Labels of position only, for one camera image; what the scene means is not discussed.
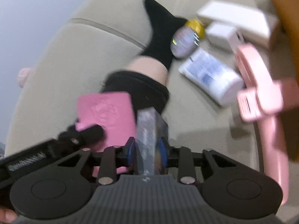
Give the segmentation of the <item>orange cardboard box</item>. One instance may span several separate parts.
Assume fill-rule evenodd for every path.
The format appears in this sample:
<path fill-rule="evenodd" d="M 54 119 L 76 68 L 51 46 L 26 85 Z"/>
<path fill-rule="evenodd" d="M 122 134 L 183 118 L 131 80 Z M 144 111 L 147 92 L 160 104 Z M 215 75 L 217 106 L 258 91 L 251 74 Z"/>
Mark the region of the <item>orange cardboard box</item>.
<path fill-rule="evenodd" d="M 271 0 L 286 32 L 292 61 L 298 77 L 298 0 Z M 282 114 L 288 156 L 298 163 L 298 109 Z"/>

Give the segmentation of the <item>pink leather card wallet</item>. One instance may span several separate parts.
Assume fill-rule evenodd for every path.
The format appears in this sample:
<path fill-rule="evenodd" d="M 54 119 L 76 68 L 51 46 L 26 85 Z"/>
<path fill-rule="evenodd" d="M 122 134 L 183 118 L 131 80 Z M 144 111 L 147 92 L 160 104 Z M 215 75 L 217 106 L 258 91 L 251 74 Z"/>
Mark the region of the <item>pink leather card wallet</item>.
<path fill-rule="evenodd" d="M 111 146 L 123 146 L 136 136 L 135 115 L 131 96 L 126 92 L 83 95 L 77 99 L 77 131 L 94 124 L 104 130 L 104 139 L 94 145 L 96 152 Z"/>

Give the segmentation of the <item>black sock left foot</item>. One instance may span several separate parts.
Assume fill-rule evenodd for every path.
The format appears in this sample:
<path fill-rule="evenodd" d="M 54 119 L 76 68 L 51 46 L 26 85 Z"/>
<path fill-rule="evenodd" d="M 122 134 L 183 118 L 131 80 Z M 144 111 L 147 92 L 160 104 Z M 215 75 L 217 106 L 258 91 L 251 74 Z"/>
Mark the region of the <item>black sock left foot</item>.
<path fill-rule="evenodd" d="M 158 60 L 169 70 L 174 57 L 170 48 L 173 36 L 187 20 L 172 15 L 155 0 L 143 0 L 143 5 L 152 28 L 152 37 L 141 55 Z"/>

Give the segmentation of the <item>small white box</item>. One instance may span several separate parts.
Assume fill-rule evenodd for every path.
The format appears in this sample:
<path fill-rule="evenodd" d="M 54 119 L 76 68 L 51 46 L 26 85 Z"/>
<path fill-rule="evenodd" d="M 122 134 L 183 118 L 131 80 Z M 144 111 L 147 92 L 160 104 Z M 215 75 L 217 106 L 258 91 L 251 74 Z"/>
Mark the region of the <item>small white box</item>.
<path fill-rule="evenodd" d="M 232 25 L 212 22 L 205 29 L 209 42 L 220 49 L 234 53 L 244 43 L 240 30 Z"/>

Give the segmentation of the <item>large white box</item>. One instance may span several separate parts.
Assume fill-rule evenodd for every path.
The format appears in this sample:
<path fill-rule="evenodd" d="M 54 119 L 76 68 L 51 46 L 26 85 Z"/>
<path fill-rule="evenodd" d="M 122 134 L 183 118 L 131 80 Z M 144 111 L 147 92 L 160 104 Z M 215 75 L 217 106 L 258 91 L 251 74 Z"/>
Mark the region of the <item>large white box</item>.
<path fill-rule="evenodd" d="M 217 21 L 237 27 L 245 39 L 271 50 L 281 27 L 277 16 L 228 1 L 210 0 L 197 12 L 204 24 Z"/>

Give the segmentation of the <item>pink phone stand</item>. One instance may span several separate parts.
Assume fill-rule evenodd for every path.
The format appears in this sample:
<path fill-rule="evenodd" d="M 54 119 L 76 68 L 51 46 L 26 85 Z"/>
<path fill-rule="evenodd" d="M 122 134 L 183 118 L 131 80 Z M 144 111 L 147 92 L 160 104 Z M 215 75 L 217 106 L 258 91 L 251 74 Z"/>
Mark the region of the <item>pink phone stand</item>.
<path fill-rule="evenodd" d="M 240 116 L 257 122 L 263 155 L 263 170 L 282 188 L 282 204 L 289 196 L 289 162 L 280 113 L 298 107 L 295 78 L 273 80 L 258 50 L 243 44 L 235 52 L 237 67 L 246 89 L 237 94 Z"/>

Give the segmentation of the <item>beige sofa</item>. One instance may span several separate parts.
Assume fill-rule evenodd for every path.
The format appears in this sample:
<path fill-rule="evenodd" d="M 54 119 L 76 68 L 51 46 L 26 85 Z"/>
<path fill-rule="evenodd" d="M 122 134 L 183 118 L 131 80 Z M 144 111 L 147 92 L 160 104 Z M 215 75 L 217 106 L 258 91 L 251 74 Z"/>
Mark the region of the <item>beige sofa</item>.
<path fill-rule="evenodd" d="M 193 18 L 209 0 L 156 0 L 172 14 Z M 269 0 L 222 0 L 259 7 Z M 61 27 L 35 66 L 14 111 L 6 155 L 57 136 L 77 117 L 79 96 L 100 91 L 105 78 L 141 52 L 150 39 L 142 0 L 89 0 Z M 170 143 L 212 148 L 259 169 L 253 125 L 235 126 L 237 105 L 221 108 L 180 75 L 174 62 L 164 111 Z"/>

